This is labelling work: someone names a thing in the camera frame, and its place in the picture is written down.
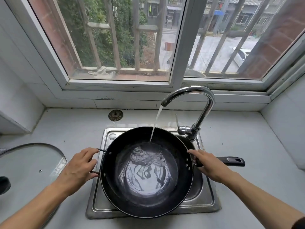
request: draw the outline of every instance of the sink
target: sink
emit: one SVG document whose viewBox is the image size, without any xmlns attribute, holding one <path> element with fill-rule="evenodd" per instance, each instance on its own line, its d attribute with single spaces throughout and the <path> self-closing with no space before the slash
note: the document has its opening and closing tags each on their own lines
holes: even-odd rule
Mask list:
<svg viewBox="0 0 305 229">
<path fill-rule="evenodd" d="M 107 128 L 104 131 L 101 149 L 106 150 L 108 146 L 122 133 L 131 128 Z M 202 149 L 202 141 L 198 134 L 196 140 L 191 142 L 185 136 L 178 134 L 176 128 L 164 128 L 176 135 L 187 147 L 187 149 Z M 100 170 L 103 152 L 100 152 L 95 171 Z M 221 209 L 219 199 L 216 195 L 214 182 L 207 178 L 197 168 L 194 169 L 193 183 L 185 200 L 169 214 L 187 214 L 215 212 Z M 93 179 L 90 197 L 86 209 L 88 219 L 105 219 L 128 217 L 128 215 L 117 210 L 105 196 L 99 178 Z"/>
</svg>

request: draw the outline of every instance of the faucet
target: faucet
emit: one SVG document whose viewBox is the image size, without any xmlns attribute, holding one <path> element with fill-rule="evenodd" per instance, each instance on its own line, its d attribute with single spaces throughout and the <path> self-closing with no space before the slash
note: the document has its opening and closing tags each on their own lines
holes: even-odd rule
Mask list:
<svg viewBox="0 0 305 229">
<path fill-rule="evenodd" d="M 209 114 L 209 112 L 211 111 L 211 109 L 215 103 L 215 97 L 214 97 L 213 92 L 210 89 L 203 87 L 203 86 L 183 87 L 183 88 L 180 88 L 180 89 L 168 94 L 164 98 L 164 100 L 161 102 L 161 105 L 163 107 L 166 107 L 172 100 L 176 99 L 178 96 L 182 96 L 182 95 L 188 94 L 188 93 L 199 93 L 199 94 L 205 95 L 208 98 L 208 102 L 207 102 L 204 110 L 202 111 L 200 117 L 198 118 L 197 122 L 194 123 L 191 127 L 180 126 L 178 124 L 178 118 L 176 115 L 178 133 L 180 135 L 186 134 L 187 139 L 189 139 L 190 141 L 194 141 L 200 130 L 200 125 L 201 125 L 202 121 Z"/>
</svg>

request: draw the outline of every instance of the countertop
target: countertop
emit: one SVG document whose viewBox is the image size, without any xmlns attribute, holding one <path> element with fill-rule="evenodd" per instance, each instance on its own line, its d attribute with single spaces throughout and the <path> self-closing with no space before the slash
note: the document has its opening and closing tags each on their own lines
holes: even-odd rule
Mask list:
<svg viewBox="0 0 305 229">
<path fill-rule="evenodd" d="M 86 147 L 101 146 L 105 128 L 153 126 L 157 111 L 123 110 L 118 122 L 108 119 L 110 110 L 48 109 L 30 135 L 0 137 L 0 147 L 44 142 L 63 151 L 69 161 Z M 161 112 L 158 127 L 191 125 L 200 111 Z M 258 112 L 212 111 L 202 124 L 200 136 L 206 151 L 216 156 L 242 157 L 245 167 L 232 167 L 263 190 L 305 212 L 305 172 L 297 169 L 269 125 Z M 46 229 L 79 228 L 263 228 L 246 206 L 226 186 L 216 183 L 222 209 L 215 213 L 169 215 L 157 219 L 96 219 L 85 216 L 92 181 L 68 197 Z"/>
</svg>

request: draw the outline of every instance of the person's right hand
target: person's right hand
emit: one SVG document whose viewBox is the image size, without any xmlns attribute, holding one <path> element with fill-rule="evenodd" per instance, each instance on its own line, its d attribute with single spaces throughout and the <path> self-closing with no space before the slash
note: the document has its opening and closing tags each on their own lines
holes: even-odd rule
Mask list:
<svg viewBox="0 0 305 229">
<path fill-rule="evenodd" d="M 193 149 L 188 150 L 188 152 L 200 160 L 203 167 L 198 169 L 213 181 L 224 184 L 234 175 L 234 172 L 213 154 Z"/>
<path fill-rule="evenodd" d="M 90 173 L 97 162 L 92 157 L 98 152 L 98 149 L 86 148 L 74 154 L 52 185 L 65 197 L 74 194 L 86 181 L 98 176 Z"/>
</svg>

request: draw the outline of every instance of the pavement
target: pavement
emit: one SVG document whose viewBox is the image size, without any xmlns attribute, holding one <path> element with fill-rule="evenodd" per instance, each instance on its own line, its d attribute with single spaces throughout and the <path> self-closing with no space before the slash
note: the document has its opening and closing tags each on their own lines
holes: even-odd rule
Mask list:
<svg viewBox="0 0 305 229">
<path fill-rule="evenodd" d="M 160 68 L 161 69 L 169 69 L 170 64 L 167 64 L 167 60 L 171 57 L 172 51 L 166 51 L 164 47 L 165 42 L 172 42 L 174 43 L 176 40 L 176 33 L 177 30 L 175 29 L 166 29 L 162 32 L 162 42 L 161 42 L 161 50 L 160 50 Z M 189 58 L 188 64 L 191 64 L 198 41 L 199 41 L 200 35 L 197 35 L 195 43 L 193 45 L 192 53 Z M 206 36 L 204 39 L 203 46 L 200 50 L 200 54 L 198 56 L 198 59 L 196 61 L 194 70 L 198 71 L 205 71 L 206 67 L 208 66 L 211 57 L 213 56 L 213 53 L 220 41 L 221 37 L 212 37 L 212 36 Z M 242 37 L 236 37 L 236 38 L 226 38 L 212 68 L 211 71 L 221 72 L 223 67 L 226 65 L 227 61 L 229 60 L 233 50 L 233 47 L 236 47 L 241 40 Z M 253 36 L 248 36 L 246 42 L 243 44 L 243 48 L 245 49 L 253 49 L 255 44 L 258 42 L 259 38 L 255 38 Z M 229 68 L 227 69 L 227 72 L 236 72 L 238 70 L 238 65 L 235 61 L 233 61 Z"/>
</svg>

